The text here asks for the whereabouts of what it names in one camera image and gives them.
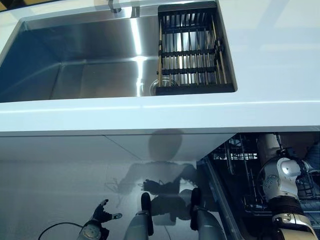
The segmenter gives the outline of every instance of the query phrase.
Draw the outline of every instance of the sink basin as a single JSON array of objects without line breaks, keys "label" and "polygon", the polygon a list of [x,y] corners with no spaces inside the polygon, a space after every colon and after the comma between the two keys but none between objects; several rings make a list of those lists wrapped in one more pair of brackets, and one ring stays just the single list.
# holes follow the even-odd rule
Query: sink basin
[{"label": "sink basin", "polygon": [[0,66],[0,103],[234,92],[218,12],[210,1],[26,18]]},{"label": "sink basin", "polygon": [[0,102],[149,96],[159,27],[148,10],[24,21],[0,67]]}]

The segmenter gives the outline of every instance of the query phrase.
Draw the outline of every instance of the dish drying rack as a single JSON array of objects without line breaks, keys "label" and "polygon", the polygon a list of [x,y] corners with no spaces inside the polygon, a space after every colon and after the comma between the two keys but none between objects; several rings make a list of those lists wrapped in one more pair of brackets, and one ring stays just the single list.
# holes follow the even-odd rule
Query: dish drying rack
[{"label": "dish drying rack", "polygon": [[158,9],[156,95],[234,92],[215,2]]}]

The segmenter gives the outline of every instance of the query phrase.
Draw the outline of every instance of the robot leg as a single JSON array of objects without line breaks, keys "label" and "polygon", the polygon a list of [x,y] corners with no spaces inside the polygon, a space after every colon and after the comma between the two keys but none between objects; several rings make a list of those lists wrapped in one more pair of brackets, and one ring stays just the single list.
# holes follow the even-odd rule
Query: robot leg
[{"label": "robot leg", "polygon": [[216,217],[203,207],[200,207],[201,198],[201,190],[194,188],[191,195],[191,229],[198,231],[199,240],[225,240],[223,229]]},{"label": "robot leg", "polygon": [[147,240],[154,234],[154,225],[151,217],[150,195],[145,192],[141,196],[141,211],[131,220],[126,230],[124,240]]},{"label": "robot leg", "polygon": [[148,239],[148,212],[138,212],[131,220],[126,230],[124,240],[147,240]]},{"label": "robot leg", "polygon": [[199,240],[225,240],[222,227],[210,212],[199,209],[197,211],[197,225]]}]

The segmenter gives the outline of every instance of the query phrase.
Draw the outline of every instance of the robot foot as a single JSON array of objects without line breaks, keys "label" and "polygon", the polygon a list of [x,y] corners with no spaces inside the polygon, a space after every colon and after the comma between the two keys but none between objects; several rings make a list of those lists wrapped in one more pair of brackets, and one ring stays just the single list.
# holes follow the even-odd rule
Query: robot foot
[{"label": "robot foot", "polygon": [[191,207],[190,207],[190,227],[192,230],[197,231],[198,230],[198,223],[197,223],[197,210],[195,209],[195,206],[199,206],[201,204],[202,200],[202,193],[200,188],[196,187],[192,190],[191,194]]},{"label": "robot foot", "polygon": [[148,212],[148,235],[152,236],[154,234],[154,223],[151,216],[151,199],[147,192],[144,192],[141,196],[141,209]]}]

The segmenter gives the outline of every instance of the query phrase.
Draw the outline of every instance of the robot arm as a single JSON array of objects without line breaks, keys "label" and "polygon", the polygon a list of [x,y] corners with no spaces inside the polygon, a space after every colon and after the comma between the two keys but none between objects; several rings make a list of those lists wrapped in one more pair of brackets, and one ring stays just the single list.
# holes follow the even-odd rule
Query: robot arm
[{"label": "robot arm", "polygon": [[262,187],[272,211],[276,229],[272,234],[274,239],[318,239],[310,220],[304,215],[296,185],[297,177],[310,171],[312,168],[307,162],[287,157],[275,157],[265,165]]},{"label": "robot arm", "polygon": [[109,200],[103,200],[94,210],[90,220],[81,229],[77,240],[106,240],[109,230],[102,227],[102,223],[122,217],[121,213],[110,214],[104,211],[104,206]]}]

